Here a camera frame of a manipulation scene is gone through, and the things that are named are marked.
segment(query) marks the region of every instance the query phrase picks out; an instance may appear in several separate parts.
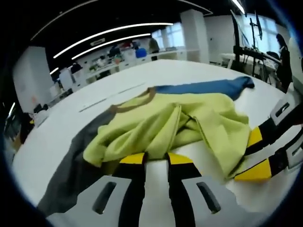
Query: gray cloth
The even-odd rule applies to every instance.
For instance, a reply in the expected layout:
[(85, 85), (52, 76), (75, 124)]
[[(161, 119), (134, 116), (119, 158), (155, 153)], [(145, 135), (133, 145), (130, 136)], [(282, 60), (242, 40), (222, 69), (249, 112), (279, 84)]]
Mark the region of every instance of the gray cloth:
[(46, 216), (69, 210), (77, 203), (77, 196), (102, 177), (100, 168), (83, 159), (83, 151), (96, 137), (98, 127), (107, 125), (114, 116), (113, 111), (106, 110), (72, 139), (68, 153), (56, 169), (38, 204), (38, 209)]

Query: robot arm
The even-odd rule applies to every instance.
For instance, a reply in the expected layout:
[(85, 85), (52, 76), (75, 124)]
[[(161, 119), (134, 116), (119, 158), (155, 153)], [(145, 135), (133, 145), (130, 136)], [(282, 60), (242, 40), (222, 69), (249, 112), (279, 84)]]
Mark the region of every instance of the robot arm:
[[(293, 83), (289, 85), (287, 93), (278, 101), (270, 117), (256, 127), (251, 137), (254, 143), (249, 146), (245, 155), (256, 153), (269, 144), (274, 143), (290, 127), (303, 124), (303, 70), (302, 55), (295, 39), (289, 41), (290, 63)], [(256, 164), (252, 168), (239, 173), (235, 180), (256, 181), (268, 180), (284, 169), (294, 170), (303, 161), (303, 128), (284, 147), (278, 149), (274, 155)]]

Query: led light strip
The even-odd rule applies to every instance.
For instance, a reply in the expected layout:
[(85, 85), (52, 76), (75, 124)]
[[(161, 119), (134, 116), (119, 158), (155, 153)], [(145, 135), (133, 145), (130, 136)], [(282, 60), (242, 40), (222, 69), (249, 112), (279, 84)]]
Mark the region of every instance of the led light strip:
[(56, 69), (54, 69), (53, 71), (51, 71), (49, 74), (53, 74), (54, 72), (56, 72), (59, 68), (57, 67)]
[(212, 11), (210, 11), (210, 10), (208, 10), (208, 9), (205, 9), (204, 7), (199, 6), (199, 5), (197, 5), (197, 4), (194, 4), (194, 3), (190, 2), (190, 1), (186, 1), (186, 0), (178, 0), (178, 1), (187, 3), (187, 4), (192, 5), (192, 6), (196, 6), (196, 7), (200, 8), (200, 9), (203, 9), (203, 10), (209, 12), (209, 13), (203, 14), (203, 16), (208, 16), (208, 15), (214, 14)]
[(99, 47), (102, 47), (102, 46), (105, 46), (105, 45), (108, 45), (108, 44), (112, 44), (112, 43), (115, 43), (115, 42), (119, 42), (119, 41), (122, 41), (122, 40), (125, 40), (125, 39), (132, 39), (132, 38), (137, 38), (137, 37), (142, 37), (142, 36), (148, 36), (148, 35), (151, 35), (150, 33), (145, 33), (145, 34), (141, 34), (141, 35), (133, 35), (133, 36), (128, 36), (128, 37), (125, 37), (125, 38), (121, 38), (121, 39), (116, 39), (116, 40), (113, 40), (113, 41), (110, 41), (110, 42), (107, 42), (107, 43), (104, 43), (104, 44), (101, 44), (101, 45), (98, 45), (98, 46), (95, 46), (93, 48), (90, 48), (82, 53), (79, 53), (77, 54), (76, 56), (72, 57), (71, 59), (74, 60), (78, 57), (80, 57), (81, 55), (84, 55), (90, 51), (93, 51)]
[(59, 16), (55, 17), (55, 18), (52, 19), (50, 22), (48, 22), (43, 28), (41, 28), (41, 29), (40, 29), (40, 30), (39, 30), (39, 31), (30, 39), (30, 41), (32, 41), (37, 35), (39, 35), (39, 33), (42, 32), (47, 26), (49, 26), (51, 23), (53, 23), (54, 21), (56, 21), (57, 19), (59, 19), (59, 18), (62, 17), (63, 15), (65, 15), (65, 14), (67, 14), (67, 13), (73, 11), (74, 9), (77, 9), (77, 8), (79, 8), (79, 7), (81, 7), (81, 6), (85, 6), (85, 5), (90, 4), (90, 3), (92, 3), (92, 2), (95, 2), (95, 1), (98, 1), (98, 0), (90, 0), (90, 1), (84, 2), (84, 3), (80, 4), (80, 5), (77, 5), (77, 6), (73, 7), (73, 8), (71, 8), (71, 9), (69, 9), (68, 11), (65, 11), (64, 13), (61, 13)]
[(85, 42), (89, 39), (92, 39), (94, 37), (97, 37), (99, 35), (103, 35), (103, 34), (106, 34), (106, 33), (109, 33), (109, 32), (114, 32), (114, 31), (118, 31), (118, 30), (121, 30), (121, 29), (126, 29), (126, 28), (130, 28), (130, 27), (140, 27), (140, 26), (154, 26), (154, 25), (173, 25), (173, 23), (145, 23), (145, 24), (136, 24), (136, 25), (127, 25), (127, 26), (122, 26), (122, 27), (116, 27), (116, 28), (113, 28), (113, 29), (109, 29), (107, 31), (104, 31), (104, 32), (100, 32), (100, 33), (97, 33), (97, 34), (94, 34), (94, 35), (91, 35), (85, 39), (82, 39), (72, 45), (70, 45), (69, 47), (65, 48), (64, 50), (60, 51), (59, 53), (57, 53), (53, 58), (57, 58), (58, 56), (60, 56), (61, 54), (63, 54), (64, 52), (66, 52), (67, 50), (69, 50), (70, 48), (73, 48), (75, 47), (76, 45), (82, 43), (82, 42)]
[(232, 2), (239, 8), (241, 13), (245, 14), (243, 6), (238, 2), (238, 0), (232, 0)]
[(13, 109), (14, 109), (15, 104), (16, 104), (16, 103), (13, 103), (13, 105), (11, 106), (10, 111), (9, 111), (9, 116), (11, 115), (11, 112), (13, 112)]

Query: white table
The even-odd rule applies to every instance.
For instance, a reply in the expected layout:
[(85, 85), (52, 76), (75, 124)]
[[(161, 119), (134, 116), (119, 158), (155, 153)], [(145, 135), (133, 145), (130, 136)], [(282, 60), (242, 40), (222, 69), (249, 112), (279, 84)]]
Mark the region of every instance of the white table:
[(151, 53), (151, 54), (148, 54), (147, 56), (149, 57), (154, 57), (154, 56), (160, 56), (160, 55), (163, 55), (163, 54), (170, 54), (170, 53), (176, 53), (177, 54), (177, 58), (178, 60), (186, 60), (187, 58), (187, 53), (188, 52), (195, 52), (195, 51), (199, 51), (199, 49), (196, 49), (196, 50), (175, 50), (175, 51), (161, 51), (159, 53)]
[[(245, 74), (208, 64), (158, 60), (126, 69), (88, 85), (68, 96), (52, 109), (48, 119), (28, 136), (13, 162), (13, 172), (20, 188), (36, 205), (45, 193), (47, 184), (69, 149), (71, 139), (94, 117), (112, 104), (124, 102), (155, 85), (183, 84), (219, 79), (234, 79)], [(245, 89), (235, 101), (236, 109), (245, 112), (251, 128), (264, 122), (283, 93), (253, 78), (255, 89)], [(84, 106), (108, 99), (79, 112)], [(255, 163), (272, 155), (299, 131), (292, 127), (276, 143), (251, 156)], [(214, 158), (206, 151), (204, 143), (197, 142), (176, 150), (193, 159), (204, 175), (222, 180)], [(285, 197), (291, 188), (298, 169), (282, 171), (266, 183), (239, 183), (230, 180), (225, 186), (235, 193), (237, 202), (249, 211), (267, 214)], [(168, 198), (166, 161), (147, 165), (146, 196), (140, 216), (141, 226), (174, 226), (174, 216)]]
[(94, 72), (88, 73), (88, 74), (86, 75), (86, 79), (89, 79), (89, 78), (91, 78), (91, 77), (97, 76), (97, 75), (99, 75), (100, 73), (105, 72), (105, 71), (108, 71), (108, 70), (111, 70), (111, 69), (113, 69), (113, 68), (115, 68), (115, 67), (118, 67), (118, 65), (117, 65), (116, 63), (108, 64), (108, 65), (106, 65), (106, 66), (104, 66), (104, 67), (102, 67), (102, 68), (100, 68), (100, 69), (98, 69), (98, 70), (96, 70), (96, 71), (94, 71)]
[[(220, 57), (221, 57), (223, 60), (228, 60), (228, 61), (229, 61), (229, 66), (228, 66), (227, 68), (230, 69), (231, 64), (232, 64), (232, 61), (235, 60), (235, 57), (236, 57), (236, 56), (235, 56), (234, 53), (221, 53), (221, 54), (220, 54)], [(243, 62), (243, 61), (244, 61), (244, 58), (245, 58), (245, 61), (246, 61), (247, 56), (241, 55), (241, 56), (240, 56), (240, 61)], [(254, 59), (253, 57), (248, 56), (247, 64), (248, 64), (248, 65), (252, 65), (252, 64), (253, 64), (253, 61), (254, 61), (253, 59)], [(262, 62), (262, 61), (256, 59), (256, 62), (258, 62), (258, 61), (259, 61), (259, 63), (260, 63), (261, 65), (263, 65), (263, 62)], [(266, 59), (266, 60), (264, 60), (264, 64), (265, 64), (267, 70), (269, 70), (269, 71), (276, 71), (276, 65), (275, 65), (275, 63), (274, 63), (272, 60), (267, 60), (267, 59)]]

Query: white pillar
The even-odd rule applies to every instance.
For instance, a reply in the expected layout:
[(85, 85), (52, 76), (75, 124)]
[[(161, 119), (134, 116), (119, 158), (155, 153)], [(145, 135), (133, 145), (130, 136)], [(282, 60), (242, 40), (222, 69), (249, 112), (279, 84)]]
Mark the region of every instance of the white pillar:
[(49, 74), (45, 48), (30, 46), (18, 59), (13, 69), (13, 80), (23, 112), (32, 113), (36, 105), (48, 104), (54, 85)]
[(169, 46), (169, 38), (167, 37), (167, 31), (166, 29), (162, 29), (161, 30), (161, 35), (162, 35), (162, 39), (163, 39), (163, 46), (164, 48), (168, 48)]
[(199, 50), (200, 62), (209, 63), (207, 32), (203, 13), (190, 9), (180, 14), (187, 50)]

